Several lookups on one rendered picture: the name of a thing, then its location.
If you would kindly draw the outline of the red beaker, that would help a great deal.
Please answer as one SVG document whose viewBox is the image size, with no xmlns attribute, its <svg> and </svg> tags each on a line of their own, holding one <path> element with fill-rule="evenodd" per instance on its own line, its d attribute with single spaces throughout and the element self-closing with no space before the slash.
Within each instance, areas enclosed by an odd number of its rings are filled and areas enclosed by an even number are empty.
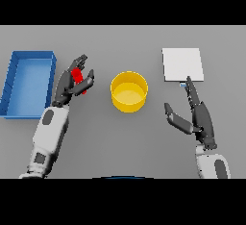
<svg viewBox="0 0 246 225">
<path fill-rule="evenodd" d="M 79 67 L 74 67 L 72 69 L 71 76 L 73 78 L 75 87 L 84 81 L 82 70 Z"/>
</svg>

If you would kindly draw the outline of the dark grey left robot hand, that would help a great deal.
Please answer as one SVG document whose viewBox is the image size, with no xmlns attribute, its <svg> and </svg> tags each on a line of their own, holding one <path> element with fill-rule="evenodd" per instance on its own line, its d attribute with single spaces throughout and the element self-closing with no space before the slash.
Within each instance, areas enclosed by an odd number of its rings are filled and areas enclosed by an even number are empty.
<svg viewBox="0 0 246 225">
<path fill-rule="evenodd" d="M 84 81 L 74 86 L 74 81 L 71 76 L 71 71 L 74 67 L 79 67 L 82 71 L 85 68 L 87 56 L 83 54 L 79 58 L 75 59 L 71 65 L 62 73 L 59 78 L 59 82 L 56 88 L 54 100 L 52 102 L 53 107 L 61 108 L 64 105 L 68 105 L 72 96 L 78 96 L 84 94 L 94 84 L 94 70 L 91 69 L 88 75 L 84 78 Z"/>
</svg>

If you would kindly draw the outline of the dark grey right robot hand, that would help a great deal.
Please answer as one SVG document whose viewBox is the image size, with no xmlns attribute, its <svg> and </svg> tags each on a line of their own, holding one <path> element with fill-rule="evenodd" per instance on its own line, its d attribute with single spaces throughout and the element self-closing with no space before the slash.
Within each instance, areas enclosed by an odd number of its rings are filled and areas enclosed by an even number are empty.
<svg viewBox="0 0 246 225">
<path fill-rule="evenodd" d="M 215 135 L 209 110 L 205 103 L 199 99 L 196 87 L 189 76 L 186 77 L 184 89 L 187 94 L 192 121 L 189 122 L 182 118 L 172 110 L 168 103 L 165 103 L 164 110 L 168 123 L 187 135 L 194 134 L 196 139 L 203 144 L 207 150 L 216 149 L 217 144 L 215 143 Z"/>
</svg>

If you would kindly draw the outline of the blue tray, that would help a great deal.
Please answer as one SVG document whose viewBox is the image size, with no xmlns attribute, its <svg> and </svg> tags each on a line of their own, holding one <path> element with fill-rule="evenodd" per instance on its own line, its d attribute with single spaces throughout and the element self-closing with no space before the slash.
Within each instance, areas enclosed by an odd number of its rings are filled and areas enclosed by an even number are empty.
<svg viewBox="0 0 246 225">
<path fill-rule="evenodd" d="M 40 119 L 51 104 L 56 62 L 53 51 L 12 51 L 0 97 L 0 117 Z"/>
</svg>

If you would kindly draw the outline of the pale square measuring scale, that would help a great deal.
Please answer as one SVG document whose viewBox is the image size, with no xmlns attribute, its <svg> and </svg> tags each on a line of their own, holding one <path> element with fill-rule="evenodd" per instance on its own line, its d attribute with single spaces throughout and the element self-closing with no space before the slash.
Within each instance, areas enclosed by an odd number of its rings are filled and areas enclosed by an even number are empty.
<svg viewBox="0 0 246 225">
<path fill-rule="evenodd" d="M 187 77 L 193 82 L 204 81 L 198 48 L 162 48 L 161 53 L 165 82 L 184 83 Z"/>
</svg>

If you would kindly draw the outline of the yellow bowl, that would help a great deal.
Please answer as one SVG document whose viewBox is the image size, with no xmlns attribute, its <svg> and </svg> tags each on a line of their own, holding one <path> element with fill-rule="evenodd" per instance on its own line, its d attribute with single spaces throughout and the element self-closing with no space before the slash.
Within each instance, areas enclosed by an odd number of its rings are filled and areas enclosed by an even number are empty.
<svg viewBox="0 0 246 225">
<path fill-rule="evenodd" d="M 137 72 L 124 71 L 117 74 L 110 85 L 111 101 L 122 113 L 135 113 L 146 102 L 148 84 Z"/>
</svg>

